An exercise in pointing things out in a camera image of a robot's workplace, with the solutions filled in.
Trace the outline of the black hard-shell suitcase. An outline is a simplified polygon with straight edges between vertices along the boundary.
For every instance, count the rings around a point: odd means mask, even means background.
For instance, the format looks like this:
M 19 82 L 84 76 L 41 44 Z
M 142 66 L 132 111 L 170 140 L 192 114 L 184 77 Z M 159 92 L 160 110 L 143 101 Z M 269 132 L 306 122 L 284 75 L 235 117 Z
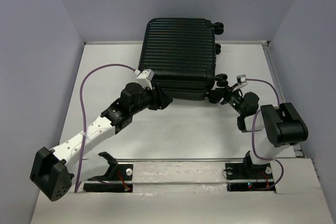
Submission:
M 154 72 L 153 84 L 174 99 L 202 101 L 218 84 L 228 86 L 226 74 L 216 74 L 221 52 L 215 37 L 224 24 L 205 18 L 154 18 L 145 29 L 138 69 Z

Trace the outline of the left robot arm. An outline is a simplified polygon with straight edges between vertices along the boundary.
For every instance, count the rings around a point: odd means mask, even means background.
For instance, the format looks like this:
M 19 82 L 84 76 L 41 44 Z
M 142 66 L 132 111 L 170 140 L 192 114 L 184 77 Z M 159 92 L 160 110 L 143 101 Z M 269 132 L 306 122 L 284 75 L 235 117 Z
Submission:
M 83 157 L 103 141 L 126 128 L 133 116 L 145 109 L 163 110 L 173 99 L 159 85 L 152 89 L 128 83 L 116 99 L 93 123 L 63 144 L 37 151 L 30 180 L 50 201 L 63 197 L 75 182 L 102 176 L 115 176 L 118 162 L 107 153 L 100 153 L 99 160 L 84 161 Z

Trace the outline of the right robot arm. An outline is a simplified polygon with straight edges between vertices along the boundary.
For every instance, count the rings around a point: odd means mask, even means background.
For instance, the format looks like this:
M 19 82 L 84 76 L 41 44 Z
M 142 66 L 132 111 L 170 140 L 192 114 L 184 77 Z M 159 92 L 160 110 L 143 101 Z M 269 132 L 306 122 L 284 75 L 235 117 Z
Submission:
M 210 103 L 229 104 L 239 114 L 238 129 L 252 136 L 243 162 L 226 164 L 228 179 L 257 179 L 280 152 L 308 138 L 308 128 L 292 103 L 259 106 L 257 94 L 227 87 L 211 90 L 208 98 Z

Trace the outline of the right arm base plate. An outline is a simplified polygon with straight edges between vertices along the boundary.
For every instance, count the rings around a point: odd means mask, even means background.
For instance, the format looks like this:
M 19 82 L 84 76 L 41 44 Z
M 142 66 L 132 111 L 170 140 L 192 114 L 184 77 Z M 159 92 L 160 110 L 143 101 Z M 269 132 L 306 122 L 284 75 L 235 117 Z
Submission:
M 229 192 L 276 191 L 270 164 L 247 168 L 243 163 L 226 163 L 222 175 Z

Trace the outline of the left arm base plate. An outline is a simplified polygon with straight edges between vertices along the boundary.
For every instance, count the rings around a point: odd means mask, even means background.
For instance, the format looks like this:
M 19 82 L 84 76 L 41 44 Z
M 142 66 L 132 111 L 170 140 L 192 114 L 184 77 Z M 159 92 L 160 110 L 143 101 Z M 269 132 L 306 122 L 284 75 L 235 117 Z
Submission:
M 119 163 L 114 174 L 91 178 L 82 189 L 87 193 L 132 193 L 133 171 L 133 163 Z

